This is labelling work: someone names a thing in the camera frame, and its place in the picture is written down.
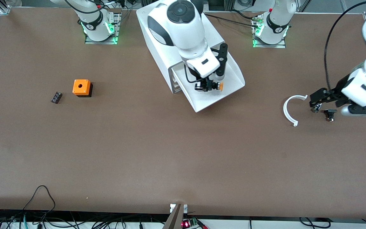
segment brown table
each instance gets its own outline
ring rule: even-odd
[[[164,82],[135,12],[118,45],[85,45],[71,9],[12,9],[0,18],[0,209],[21,209],[45,184],[57,210],[182,202],[207,215],[366,218],[366,118],[327,123],[292,101],[294,128],[282,112],[289,96],[325,87],[337,16],[295,15],[286,49],[252,48],[248,27],[211,18],[246,86],[195,113]],[[346,16],[334,31],[333,86],[366,58],[361,24]],[[93,97],[73,95],[74,79],[91,80]],[[45,191],[29,205],[50,207]]]

